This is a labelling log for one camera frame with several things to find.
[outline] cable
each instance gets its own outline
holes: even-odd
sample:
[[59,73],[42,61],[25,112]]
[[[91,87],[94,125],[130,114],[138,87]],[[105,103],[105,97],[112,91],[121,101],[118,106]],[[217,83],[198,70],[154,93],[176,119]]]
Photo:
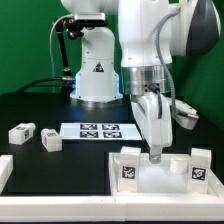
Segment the cable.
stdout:
[[169,85],[170,85],[171,100],[172,100],[172,116],[173,117],[176,117],[176,115],[179,113],[179,110],[177,110],[176,103],[175,103],[176,91],[175,91],[175,85],[174,85],[174,82],[173,82],[173,78],[172,78],[172,75],[170,74],[169,69],[167,68],[167,65],[166,65],[166,63],[165,63],[165,61],[163,59],[162,52],[161,52],[161,48],[160,48],[160,34],[161,34],[161,31],[162,31],[163,26],[165,25],[165,23],[170,18],[177,16],[180,12],[181,12],[181,7],[179,9],[177,9],[174,13],[170,13],[170,14],[166,15],[161,20],[161,22],[158,25],[158,29],[157,29],[157,32],[156,32],[156,39],[155,39],[157,54],[158,54],[160,63],[161,63],[161,65],[162,65],[162,67],[163,67],[163,69],[165,71],[165,74],[166,74],[166,76],[168,78],[168,82],[169,82]]
[[156,94],[158,96],[158,105],[159,105],[158,119],[162,119],[162,116],[163,116],[163,105],[162,105],[162,98],[161,98],[160,91],[157,90]]
[[54,32],[54,29],[55,29],[56,25],[58,24],[58,22],[60,22],[60,20],[65,19],[65,18],[71,18],[71,17],[74,17],[74,15],[73,14],[69,14],[69,15],[60,17],[58,20],[56,20],[56,22],[53,24],[53,26],[51,28],[49,45],[50,45],[50,58],[51,58],[52,78],[55,78],[55,76],[56,76],[56,74],[55,74],[54,55],[53,55],[53,46],[52,46],[53,32]]
[[43,83],[43,82],[52,82],[52,81],[61,81],[62,78],[47,78],[47,79],[40,79],[34,82],[31,82],[30,84],[20,88],[19,90],[17,90],[18,93],[23,93],[25,90],[27,90],[30,87],[33,87],[35,84],[38,83]]

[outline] black cable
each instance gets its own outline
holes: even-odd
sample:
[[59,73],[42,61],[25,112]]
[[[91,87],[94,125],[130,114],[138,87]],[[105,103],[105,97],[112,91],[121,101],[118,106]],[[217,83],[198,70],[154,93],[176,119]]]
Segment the black cable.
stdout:
[[162,115],[163,115],[162,99],[161,99],[160,91],[157,90],[156,93],[157,93],[157,96],[158,96],[158,105],[159,105],[158,119],[161,119]]
[[163,115],[163,105],[159,85],[151,84],[149,85],[149,89],[158,96],[158,106],[159,106],[158,119],[161,119]]
[[43,83],[43,82],[53,82],[53,81],[61,81],[62,78],[47,78],[47,79],[40,79],[34,82],[29,83],[28,85],[20,88],[17,90],[18,93],[23,93],[25,90],[29,89],[30,87],[33,87],[35,84]]

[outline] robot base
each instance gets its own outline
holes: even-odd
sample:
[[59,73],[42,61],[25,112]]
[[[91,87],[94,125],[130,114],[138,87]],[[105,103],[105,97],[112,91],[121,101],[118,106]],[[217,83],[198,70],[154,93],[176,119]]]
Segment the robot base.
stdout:
[[71,100],[71,103],[77,106],[93,108],[93,109],[112,108],[112,107],[116,107],[128,102],[128,99],[126,99],[125,97],[108,101],[108,102],[85,101],[85,100],[80,100],[75,98],[71,98],[70,100]]

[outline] white block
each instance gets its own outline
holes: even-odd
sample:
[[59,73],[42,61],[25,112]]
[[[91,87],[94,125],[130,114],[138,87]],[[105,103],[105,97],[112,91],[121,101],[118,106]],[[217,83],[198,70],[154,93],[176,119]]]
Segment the white block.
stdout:
[[193,148],[187,189],[189,192],[208,193],[208,172],[211,166],[211,151]]
[[62,150],[62,138],[54,129],[43,129],[41,131],[41,141],[48,152]]
[[0,194],[4,189],[13,170],[13,156],[3,155],[0,157]]
[[118,191],[137,192],[140,148],[122,147],[118,163]]
[[33,132],[36,129],[35,124],[19,124],[9,131],[9,144],[22,145],[33,137]]

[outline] black square marker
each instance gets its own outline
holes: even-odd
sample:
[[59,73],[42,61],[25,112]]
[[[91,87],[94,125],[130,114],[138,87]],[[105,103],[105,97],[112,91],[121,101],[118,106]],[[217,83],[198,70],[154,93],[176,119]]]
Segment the black square marker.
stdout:
[[97,130],[97,124],[80,124],[81,130]]
[[118,131],[108,131],[103,132],[104,138],[122,138],[121,132]]
[[102,128],[103,130],[108,130],[108,131],[120,130],[119,125],[117,124],[103,124]]
[[193,180],[206,181],[207,170],[203,168],[192,167]]
[[135,179],[135,167],[123,166],[122,178],[124,179]]
[[97,131],[81,131],[80,138],[99,138]]

